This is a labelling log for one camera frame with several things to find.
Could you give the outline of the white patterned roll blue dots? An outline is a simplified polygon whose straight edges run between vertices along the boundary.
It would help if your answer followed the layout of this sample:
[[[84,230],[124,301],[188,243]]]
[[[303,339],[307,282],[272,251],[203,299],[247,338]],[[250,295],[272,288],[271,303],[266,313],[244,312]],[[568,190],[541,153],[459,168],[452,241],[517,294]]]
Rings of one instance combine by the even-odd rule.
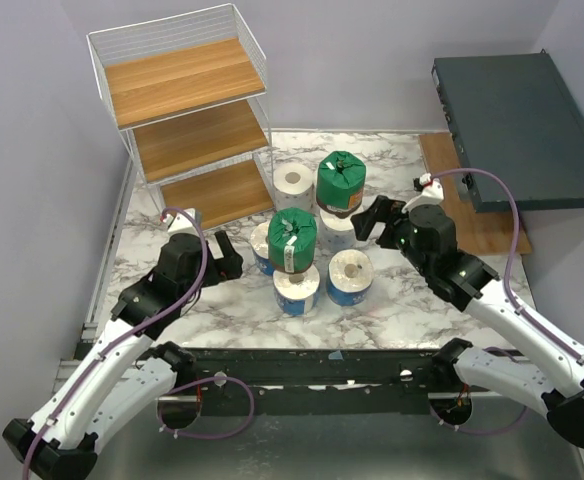
[[[350,218],[339,218],[321,210],[318,219],[318,240],[323,248],[337,253],[354,247],[356,236]]]

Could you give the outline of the green roll orange label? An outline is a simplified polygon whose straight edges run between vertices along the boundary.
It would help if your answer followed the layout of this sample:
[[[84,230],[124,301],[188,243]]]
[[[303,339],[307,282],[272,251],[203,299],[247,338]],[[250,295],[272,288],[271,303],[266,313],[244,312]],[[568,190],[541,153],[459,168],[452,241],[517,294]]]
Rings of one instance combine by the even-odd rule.
[[[319,164],[315,187],[316,203],[339,218],[361,206],[367,169],[348,151],[333,151]]]

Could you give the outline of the green roll white label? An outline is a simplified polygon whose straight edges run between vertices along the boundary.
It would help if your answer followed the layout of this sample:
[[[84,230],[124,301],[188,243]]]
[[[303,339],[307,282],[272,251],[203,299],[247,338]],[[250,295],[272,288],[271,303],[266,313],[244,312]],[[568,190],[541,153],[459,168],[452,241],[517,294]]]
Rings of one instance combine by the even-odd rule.
[[[296,207],[278,211],[268,226],[269,261],[287,274],[302,273],[314,261],[317,224],[314,216]]]

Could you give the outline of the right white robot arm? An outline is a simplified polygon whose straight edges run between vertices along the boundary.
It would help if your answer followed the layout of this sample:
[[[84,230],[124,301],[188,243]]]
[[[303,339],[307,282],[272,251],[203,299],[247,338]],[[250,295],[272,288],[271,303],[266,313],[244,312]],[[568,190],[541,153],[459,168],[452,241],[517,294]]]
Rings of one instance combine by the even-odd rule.
[[[352,217],[356,238],[367,239],[383,224],[380,247],[400,251],[435,296],[488,325],[528,360],[496,358],[453,339],[433,356],[434,384],[446,392],[463,384],[497,392],[544,416],[559,436],[584,449],[584,346],[509,296],[494,269],[459,249],[455,224],[441,207],[404,212],[404,205],[377,197]]]

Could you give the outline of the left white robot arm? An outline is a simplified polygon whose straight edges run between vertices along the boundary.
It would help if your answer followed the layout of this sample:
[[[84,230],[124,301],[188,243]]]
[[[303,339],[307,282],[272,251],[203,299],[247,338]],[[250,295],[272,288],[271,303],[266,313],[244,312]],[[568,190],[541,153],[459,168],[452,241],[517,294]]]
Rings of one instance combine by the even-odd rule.
[[[194,356],[159,336],[184,315],[205,287],[235,280],[243,258],[223,231],[214,257],[197,229],[170,236],[156,265],[121,291],[100,336],[63,386],[2,436],[25,479],[85,479],[111,438],[151,401],[188,393],[201,397],[215,376],[199,377]]]

